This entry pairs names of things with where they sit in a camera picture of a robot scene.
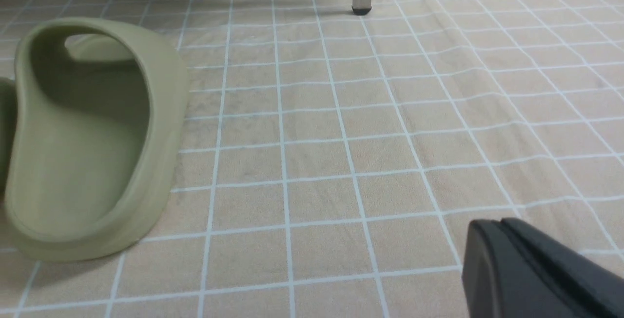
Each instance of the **slide sandal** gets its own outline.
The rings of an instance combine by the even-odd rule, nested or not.
[[[15,83],[9,78],[0,78],[0,192],[4,191],[9,175],[9,162],[18,120],[18,99]]]
[[[189,100],[177,51],[136,25],[64,18],[25,36],[15,63],[19,120],[5,197],[13,244],[70,261],[138,241],[174,174]]]

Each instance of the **floor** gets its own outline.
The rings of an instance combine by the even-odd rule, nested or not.
[[[520,217],[624,275],[624,0],[0,0],[177,47],[169,204],[128,251],[24,258],[0,318],[465,318],[468,221]]]

